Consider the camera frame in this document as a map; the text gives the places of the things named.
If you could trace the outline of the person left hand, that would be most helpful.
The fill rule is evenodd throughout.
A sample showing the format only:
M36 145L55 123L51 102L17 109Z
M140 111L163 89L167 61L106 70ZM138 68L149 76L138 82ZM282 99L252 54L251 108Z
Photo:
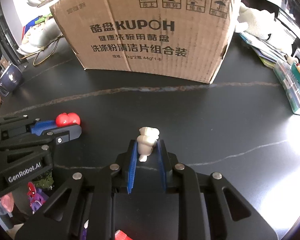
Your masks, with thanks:
M0 202L7 212L11 213L13 211L14 198L11 192L0 197Z

